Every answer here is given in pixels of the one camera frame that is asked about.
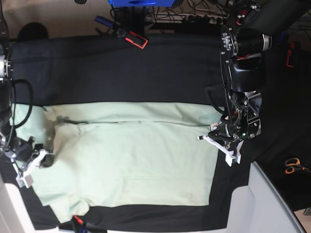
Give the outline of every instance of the floor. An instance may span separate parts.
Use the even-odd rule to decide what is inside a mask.
[[[94,22],[96,15],[111,18],[105,0],[89,0],[85,5],[78,5],[74,0],[2,0],[2,6],[11,38],[16,38],[19,30],[30,22],[44,24],[50,38],[93,35],[96,27],[107,29]],[[304,216],[303,211],[296,215],[311,233],[311,216]]]

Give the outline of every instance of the scissors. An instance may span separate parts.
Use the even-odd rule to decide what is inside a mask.
[[[292,174],[297,171],[305,171],[310,172],[311,169],[304,167],[301,165],[300,160],[298,158],[290,158],[285,161],[285,173],[286,174]]]

